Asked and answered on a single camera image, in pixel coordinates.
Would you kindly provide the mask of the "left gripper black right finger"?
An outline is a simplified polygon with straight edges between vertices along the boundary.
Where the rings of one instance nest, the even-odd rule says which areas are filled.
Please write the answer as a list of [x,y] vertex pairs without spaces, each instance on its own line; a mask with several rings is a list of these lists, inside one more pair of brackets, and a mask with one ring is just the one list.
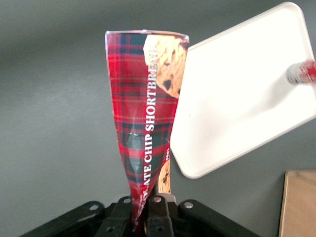
[[163,196],[154,196],[147,201],[146,235],[148,237],[174,236],[167,201]]

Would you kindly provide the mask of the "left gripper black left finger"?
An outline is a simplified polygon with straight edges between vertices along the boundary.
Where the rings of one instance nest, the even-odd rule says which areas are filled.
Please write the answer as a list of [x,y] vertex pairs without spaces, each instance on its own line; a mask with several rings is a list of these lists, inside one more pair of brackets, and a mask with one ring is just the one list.
[[122,197],[98,229],[98,237],[128,237],[131,233],[131,197]]

